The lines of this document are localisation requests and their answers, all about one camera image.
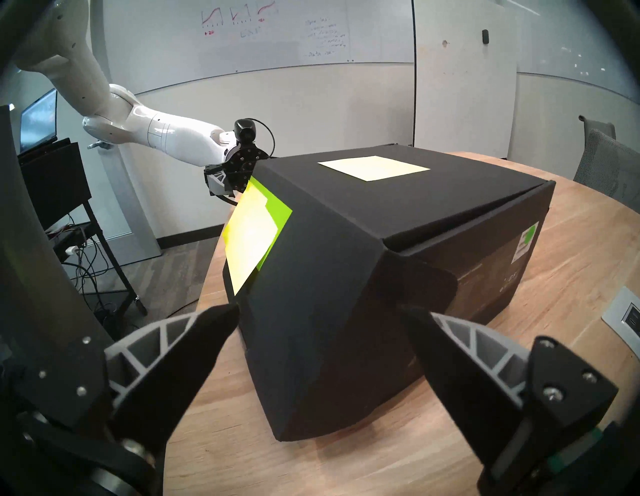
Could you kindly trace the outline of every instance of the yellow sticky note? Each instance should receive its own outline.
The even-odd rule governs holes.
[[[364,181],[377,181],[379,179],[387,179],[389,177],[429,170],[426,167],[378,156],[331,160],[329,162],[318,163]]]
[[[250,182],[222,232],[234,294],[249,279],[277,232],[266,196]]]

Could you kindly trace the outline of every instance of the whiteboard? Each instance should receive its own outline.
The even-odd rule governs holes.
[[[640,103],[633,73],[581,0],[495,1],[516,18],[518,72],[583,81]]]
[[[111,77],[133,93],[276,67],[414,59],[411,0],[109,0],[102,14]]]

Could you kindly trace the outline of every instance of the power outlet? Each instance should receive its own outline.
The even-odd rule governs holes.
[[[635,305],[631,305],[624,321],[631,329],[640,336],[640,310]]]
[[[628,287],[623,287],[602,315],[602,320],[640,359],[640,298]]]

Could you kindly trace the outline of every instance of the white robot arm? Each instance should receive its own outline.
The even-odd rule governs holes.
[[[86,43],[88,17],[87,0],[55,1],[16,53],[16,65],[47,76],[98,140],[138,143],[200,167],[230,160],[238,148],[233,132],[152,110],[122,86],[108,84]],[[212,193],[229,194],[225,174],[218,171],[216,178],[207,179]]]

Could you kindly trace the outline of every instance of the green paper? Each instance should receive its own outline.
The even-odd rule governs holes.
[[[273,238],[273,242],[271,243],[271,246],[269,247],[267,252],[264,254],[262,260],[260,260],[260,262],[258,262],[258,265],[256,266],[256,268],[260,270],[260,268],[262,267],[262,264],[269,256],[269,252],[273,248],[273,245],[276,243],[276,240],[278,239],[278,236],[280,235],[282,228],[284,228],[284,225],[287,223],[287,220],[291,215],[291,209],[288,206],[286,206],[284,203],[282,203],[282,201],[279,198],[277,198],[272,192],[270,192],[267,188],[265,188],[260,183],[260,181],[258,181],[255,177],[252,177],[249,180],[249,182],[253,183],[253,185],[257,189],[259,189],[264,196],[266,196],[267,212],[269,213],[269,215],[271,215],[271,218],[273,219],[276,226],[278,227],[278,232],[276,233],[276,236]]]

